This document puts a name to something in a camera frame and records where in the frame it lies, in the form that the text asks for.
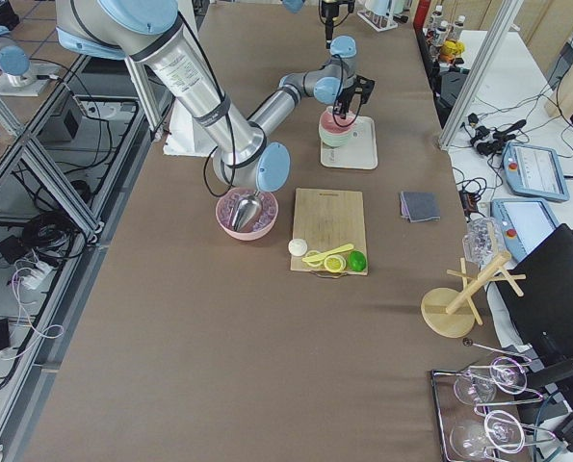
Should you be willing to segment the wooden cup tree stand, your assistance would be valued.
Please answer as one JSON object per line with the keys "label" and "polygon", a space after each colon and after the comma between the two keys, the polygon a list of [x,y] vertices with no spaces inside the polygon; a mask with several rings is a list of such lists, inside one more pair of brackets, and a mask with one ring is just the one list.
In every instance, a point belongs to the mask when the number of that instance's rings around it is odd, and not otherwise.
{"label": "wooden cup tree stand", "polygon": [[428,327],[447,338],[466,336],[475,324],[482,325],[482,316],[473,296],[486,283],[507,282],[518,297],[524,295],[518,280],[525,274],[512,275],[505,264],[511,259],[507,250],[496,253],[490,262],[475,276],[466,272],[466,259],[460,258],[461,271],[447,270],[447,273],[462,280],[462,290],[436,288],[427,292],[421,301],[421,314]]}

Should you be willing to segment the pink bowl with ice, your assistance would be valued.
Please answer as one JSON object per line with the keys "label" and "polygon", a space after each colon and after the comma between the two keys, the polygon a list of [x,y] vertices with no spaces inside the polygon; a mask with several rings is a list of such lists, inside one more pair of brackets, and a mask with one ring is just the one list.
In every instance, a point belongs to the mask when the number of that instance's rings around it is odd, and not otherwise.
{"label": "pink bowl with ice", "polygon": [[229,236],[254,241],[271,231],[278,205],[271,192],[234,188],[219,199],[215,212],[219,225]]}

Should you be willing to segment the white rack with cups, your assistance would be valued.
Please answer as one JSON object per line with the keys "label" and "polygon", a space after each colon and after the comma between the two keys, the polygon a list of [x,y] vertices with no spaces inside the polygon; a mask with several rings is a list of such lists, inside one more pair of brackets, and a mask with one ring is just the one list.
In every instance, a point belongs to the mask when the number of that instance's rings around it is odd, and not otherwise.
{"label": "white rack with cups", "polygon": [[365,0],[357,15],[377,32],[385,32],[404,22],[404,1]]}

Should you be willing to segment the lower wine glass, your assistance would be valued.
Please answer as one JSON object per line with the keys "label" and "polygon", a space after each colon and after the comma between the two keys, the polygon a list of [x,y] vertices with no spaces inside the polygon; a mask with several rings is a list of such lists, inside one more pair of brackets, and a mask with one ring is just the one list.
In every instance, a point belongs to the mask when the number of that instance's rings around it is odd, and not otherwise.
{"label": "lower wine glass", "polygon": [[503,461],[502,455],[520,452],[526,443],[525,431],[506,411],[489,412],[479,421],[466,420],[454,426],[450,445],[468,461]]}

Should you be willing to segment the clear glass mug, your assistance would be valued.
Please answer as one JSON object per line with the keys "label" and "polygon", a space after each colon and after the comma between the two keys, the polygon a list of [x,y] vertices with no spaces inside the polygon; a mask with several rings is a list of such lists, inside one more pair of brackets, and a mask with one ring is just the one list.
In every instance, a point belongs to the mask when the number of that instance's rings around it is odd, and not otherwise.
{"label": "clear glass mug", "polygon": [[506,249],[501,231],[495,218],[476,218],[468,222],[462,240],[465,259],[480,267],[487,265],[497,253]]}

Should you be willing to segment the metal ice scoop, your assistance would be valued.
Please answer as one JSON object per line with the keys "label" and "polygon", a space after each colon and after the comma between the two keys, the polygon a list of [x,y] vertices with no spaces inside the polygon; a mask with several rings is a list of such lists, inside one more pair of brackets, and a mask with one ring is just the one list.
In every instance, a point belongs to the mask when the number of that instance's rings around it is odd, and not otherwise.
{"label": "metal ice scoop", "polygon": [[236,232],[248,232],[261,216],[263,210],[260,192],[241,196],[232,209],[230,227]]}

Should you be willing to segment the upper teach pendant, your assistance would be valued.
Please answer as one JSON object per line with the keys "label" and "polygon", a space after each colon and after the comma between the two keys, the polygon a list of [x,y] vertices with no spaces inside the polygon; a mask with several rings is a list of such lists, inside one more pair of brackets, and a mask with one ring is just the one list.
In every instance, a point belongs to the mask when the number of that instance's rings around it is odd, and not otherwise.
{"label": "upper teach pendant", "polygon": [[570,194],[553,148],[509,142],[503,151],[508,187],[520,196],[565,202]]}

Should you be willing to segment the wine glass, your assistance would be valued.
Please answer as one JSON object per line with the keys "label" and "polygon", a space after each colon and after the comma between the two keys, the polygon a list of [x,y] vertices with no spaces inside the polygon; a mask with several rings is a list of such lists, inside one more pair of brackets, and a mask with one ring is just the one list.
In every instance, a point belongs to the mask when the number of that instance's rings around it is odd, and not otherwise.
{"label": "wine glass", "polygon": [[520,452],[526,443],[525,431],[506,411],[489,412],[479,421],[466,420],[454,426],[450,445],[468,461],[503,461],[502,455]]}
{"label": "wine glass", "polygon": [[488,365],[471,365],[458,373],[456,398],[467,405],[492,403],[498,391],[512,396],[526,390],[526,370],[517,361],[499,356]]}

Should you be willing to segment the aluminium frame post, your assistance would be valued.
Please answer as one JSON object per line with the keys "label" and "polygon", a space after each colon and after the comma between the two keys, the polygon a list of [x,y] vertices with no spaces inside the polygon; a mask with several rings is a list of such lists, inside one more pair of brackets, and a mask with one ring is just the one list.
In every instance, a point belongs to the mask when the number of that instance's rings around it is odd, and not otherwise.
{"label": "aluminium frame post", "polygon": [[504,42],[510,26],[518,15],[524,1],[504,0],[498,13],[484,37],[476,59],[470,68],[466,81],[458,95],[451,113],[438,138],[438,146],[447,151],[459,131],[459,127],[477,95],[487,70],[493,64],[499,48]]}

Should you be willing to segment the small pink bowl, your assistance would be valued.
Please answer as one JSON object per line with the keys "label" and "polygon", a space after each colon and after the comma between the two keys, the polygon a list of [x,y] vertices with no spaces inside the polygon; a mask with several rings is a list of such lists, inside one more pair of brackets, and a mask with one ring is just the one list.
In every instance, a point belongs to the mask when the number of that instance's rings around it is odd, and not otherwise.
{"label": "small pink bowl", "polygon": [[335,114],[331,107],[327,107],[319,119],[319,133],[321,135],[342,135],[348,133],[354,126],[355,114],[347,112],[344,117]]}

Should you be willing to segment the yellow plastic knife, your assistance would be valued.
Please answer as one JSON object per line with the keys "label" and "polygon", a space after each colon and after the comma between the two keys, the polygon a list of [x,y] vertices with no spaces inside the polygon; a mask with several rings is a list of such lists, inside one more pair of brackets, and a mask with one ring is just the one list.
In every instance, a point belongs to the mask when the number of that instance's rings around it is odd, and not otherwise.
{"label": "yellow plastic knife", "polygon": [[354,245],[352,243],[348,243],[348,244],[343,244],[340,245],[338,247],[335,247],[331,250],[327,250],[324,252],[319,252],[319,253],[314,253],[314,254],[310,254],[310,255],[306,255],[304,256],[301,260],[305,263],[305,264],[311,264],[311,263],[316,263],[316,262],[322,262],[326,257],[331,256],[331,255],[335,255],[335,254],[340,254],[346,251],[350,251],[350,250],[354,250]]}

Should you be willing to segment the upper wine glass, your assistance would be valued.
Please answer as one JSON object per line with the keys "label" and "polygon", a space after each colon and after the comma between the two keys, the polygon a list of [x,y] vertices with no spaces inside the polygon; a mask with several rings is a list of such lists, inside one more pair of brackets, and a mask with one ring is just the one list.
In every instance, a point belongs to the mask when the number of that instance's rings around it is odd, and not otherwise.
{"label": "upper wine glass", "polygon": [[512,396],[526,390],[526,370],[517,361],[499,356],[488,365],[471,365],[458,373],[456,398],[467,405],[492,403],[498,391]]}

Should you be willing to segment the teach pendant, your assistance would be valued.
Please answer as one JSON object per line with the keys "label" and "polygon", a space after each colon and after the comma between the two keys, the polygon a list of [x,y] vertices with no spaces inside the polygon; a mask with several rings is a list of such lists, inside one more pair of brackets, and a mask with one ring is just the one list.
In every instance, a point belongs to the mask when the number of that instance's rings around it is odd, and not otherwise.
{"label": "teach pendant", "polygon": [[521,262],[559,225],[548,202],[542,198],[493,199],[491,215],[500,222],[505,246]]}
{"label": "teach pendant", "polygon": [[553,148],[509,142],[503,151],[508,187],[520,196],[565,202],[570,194]]}

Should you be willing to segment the stacked green bowls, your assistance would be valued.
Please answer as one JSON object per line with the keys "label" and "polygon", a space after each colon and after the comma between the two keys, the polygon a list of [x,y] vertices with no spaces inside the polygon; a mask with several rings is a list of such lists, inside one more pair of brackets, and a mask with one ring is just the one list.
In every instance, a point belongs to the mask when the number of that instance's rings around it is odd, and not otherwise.
{"label": "stacked green bowls", "polygon": [[344,146],[352,138],[353,129],[347,129],[346,131],[334,133],[327,130],[323,126],[319,127],[319,136],[321,142],[329,147],[341,147]]}

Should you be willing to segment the black monitor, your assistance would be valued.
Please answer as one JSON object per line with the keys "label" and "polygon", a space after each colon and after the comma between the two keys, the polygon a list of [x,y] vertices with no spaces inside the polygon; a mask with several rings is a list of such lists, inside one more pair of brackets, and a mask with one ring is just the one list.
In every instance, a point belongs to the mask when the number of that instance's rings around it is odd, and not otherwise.
{"label": "black monitor", "polygon": [[497,285],[519,338],[547,368],[573,358],[573,231],[561,224],[510,272],[526,276],[522,296]]}

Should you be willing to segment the cream rabbit tray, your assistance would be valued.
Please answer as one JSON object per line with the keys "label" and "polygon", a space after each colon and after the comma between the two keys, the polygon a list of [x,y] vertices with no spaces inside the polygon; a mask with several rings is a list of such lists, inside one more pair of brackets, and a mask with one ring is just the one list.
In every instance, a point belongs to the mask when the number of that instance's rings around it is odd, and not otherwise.
{"label": "cream rabbit tray", "polygon": [[340,147],[321,143],[320,162],[323,167],[372,170],[378,166],[376,126],[368,116],[354,124],[352,136]]}

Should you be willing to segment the bamboo cutting board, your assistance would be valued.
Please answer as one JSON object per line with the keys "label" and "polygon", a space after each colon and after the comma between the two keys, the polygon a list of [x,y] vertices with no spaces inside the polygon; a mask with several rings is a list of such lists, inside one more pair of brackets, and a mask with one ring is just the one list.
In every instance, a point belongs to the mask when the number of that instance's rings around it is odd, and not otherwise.
{"label": "bamboo cutting board", "polygon": [[292,237],[319,252],[352,244],[368,261],[363,193],[297,188]]}

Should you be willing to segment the green lime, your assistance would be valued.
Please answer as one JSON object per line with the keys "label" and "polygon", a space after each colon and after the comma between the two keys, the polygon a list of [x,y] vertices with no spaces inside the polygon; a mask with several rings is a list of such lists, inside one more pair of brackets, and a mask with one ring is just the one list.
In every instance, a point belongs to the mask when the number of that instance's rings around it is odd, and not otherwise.
{"label": "green lime", "polygon": [[348,267],[355,272],[365,271],[368,268],[366,255],[359,250],[353,250],[348,256]]}

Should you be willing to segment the lower teach pendant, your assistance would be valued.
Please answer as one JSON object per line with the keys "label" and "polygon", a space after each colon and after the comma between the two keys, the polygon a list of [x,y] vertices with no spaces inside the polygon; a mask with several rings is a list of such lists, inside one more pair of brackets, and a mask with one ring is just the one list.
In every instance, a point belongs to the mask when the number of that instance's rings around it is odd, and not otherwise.
{"label": "lower teach pendant", "polygon": [[505,246],[521,262],[559,225],[548,202],[542,198],[493,199],[491,215],[500,222]]}

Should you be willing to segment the grey folded cloth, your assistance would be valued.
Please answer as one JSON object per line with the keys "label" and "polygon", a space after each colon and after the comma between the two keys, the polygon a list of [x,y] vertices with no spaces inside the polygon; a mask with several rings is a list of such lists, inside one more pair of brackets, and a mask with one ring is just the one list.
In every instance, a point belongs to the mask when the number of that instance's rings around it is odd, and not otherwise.
{"label": "grey folded cloth", "polygon": [[436,197],[432,192],[400,192],[401,215],[410,222],[440,220]]}

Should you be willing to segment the white garlic bulb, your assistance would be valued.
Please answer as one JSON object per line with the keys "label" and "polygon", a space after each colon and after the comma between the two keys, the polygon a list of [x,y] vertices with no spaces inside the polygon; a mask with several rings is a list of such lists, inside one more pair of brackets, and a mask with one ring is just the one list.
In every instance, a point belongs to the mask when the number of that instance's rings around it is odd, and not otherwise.
{"label": "white garlic bulb", "polygon": [[308,251],[308,244],[305,239],[294,238],[288,242],[289,253],[294,257],[302,257]]}

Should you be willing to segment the lemon half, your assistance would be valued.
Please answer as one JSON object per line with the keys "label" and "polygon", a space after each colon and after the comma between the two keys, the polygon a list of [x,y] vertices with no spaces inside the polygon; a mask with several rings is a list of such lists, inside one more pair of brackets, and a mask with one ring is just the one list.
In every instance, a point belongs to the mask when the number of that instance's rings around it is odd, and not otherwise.
{"label": "lemon half", "polygon": [[347,268],[347,260],[343,255],[332,254],[324,258],[323,266],[330,273],[341,273]]}

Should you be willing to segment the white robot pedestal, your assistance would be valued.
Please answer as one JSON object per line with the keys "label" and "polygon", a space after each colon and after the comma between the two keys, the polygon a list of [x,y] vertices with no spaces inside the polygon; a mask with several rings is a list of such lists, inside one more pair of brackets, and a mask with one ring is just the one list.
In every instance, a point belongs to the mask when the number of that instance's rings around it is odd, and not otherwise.
{"label": "white robot pedestal", "polygon": [[177,99],[173,103],[168,131],[164,145],[164,154],[167,156],[206,158],[216,147],[213,140]]}

